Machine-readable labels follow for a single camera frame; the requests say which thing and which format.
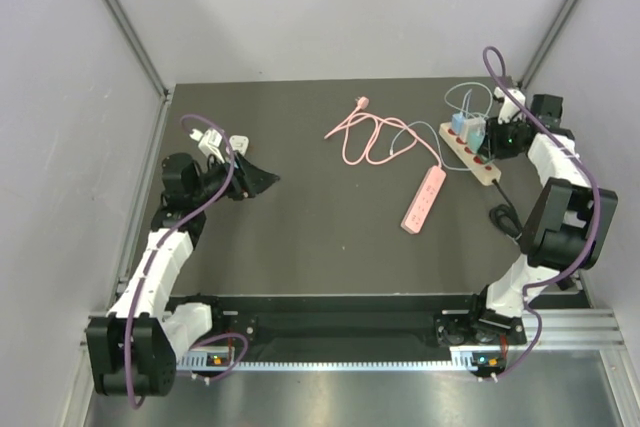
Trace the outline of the pink power strip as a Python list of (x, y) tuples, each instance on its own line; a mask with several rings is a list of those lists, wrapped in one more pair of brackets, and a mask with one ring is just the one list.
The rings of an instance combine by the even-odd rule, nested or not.
[(445, 179), (446, 172), (441, 167), (433, 166), (426, 172), (401, 221), (400, 226), (404, 231), (411, 235), (421, 231)]

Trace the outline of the white square plug adapter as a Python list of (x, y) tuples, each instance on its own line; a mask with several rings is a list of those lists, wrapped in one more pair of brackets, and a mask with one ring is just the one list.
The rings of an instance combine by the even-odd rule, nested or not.
[(247, 136), (244, 135), (232, 135), (230, 138), (231, 148), (234, 152), (245, 156), (250, 146), (250, 141)]

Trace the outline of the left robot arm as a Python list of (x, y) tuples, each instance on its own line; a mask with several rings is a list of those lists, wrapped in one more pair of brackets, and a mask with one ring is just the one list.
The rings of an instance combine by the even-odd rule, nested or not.
[(91, 317), (86, 329), (95, 391), (132, 402), (167, 395), (178, 361), (196, 341), (212, 344), (226, 334), (225, 317), (207, 304), (166, 309), (204, 231), (206, 209), (222, 198), (252, 199), (280, 179), (240, 153), (224, 161), (210, 158), (205, 168), (191, 155), (175, 153), (161, 167), (160, 205), (140, 262), (114, 305)]

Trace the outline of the light teal usb charger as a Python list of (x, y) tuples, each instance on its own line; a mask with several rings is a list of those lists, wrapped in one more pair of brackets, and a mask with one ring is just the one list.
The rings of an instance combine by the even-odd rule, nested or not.
[(485, 133), (483, 131), (472, 131), (468, 134), (467, 145), (473, 153), (477, 153), (482, 146), (484, 139)]

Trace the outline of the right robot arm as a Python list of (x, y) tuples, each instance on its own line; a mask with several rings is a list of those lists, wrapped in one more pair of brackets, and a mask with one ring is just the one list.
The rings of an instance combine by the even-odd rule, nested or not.
[(528, 304), (548, 286), (564, 286), (599, 258), (618, 204), (615, 192), (595, 189), (581, 167), (573, 132), (562, 127), (562, 98), (536, 94), (529, 106), (517, 89), (495, 89), (499, 114), (487, 119), (483, 156), (526, 154), (542, 185), (516, 241), (520, 255), (507, 273), (475, 296), (469, 335), (487, 343), (509, 335)]

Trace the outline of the beige red power strip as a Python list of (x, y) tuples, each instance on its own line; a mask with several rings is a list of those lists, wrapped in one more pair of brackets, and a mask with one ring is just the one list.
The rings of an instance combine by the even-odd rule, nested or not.
[(439, 136), (456, 157), (481, 185), (491, 187), (501, 179), (501, 170), (493, 163), (484, 161), (464, 143), (451, 129), (451, 123), (439, 126)]

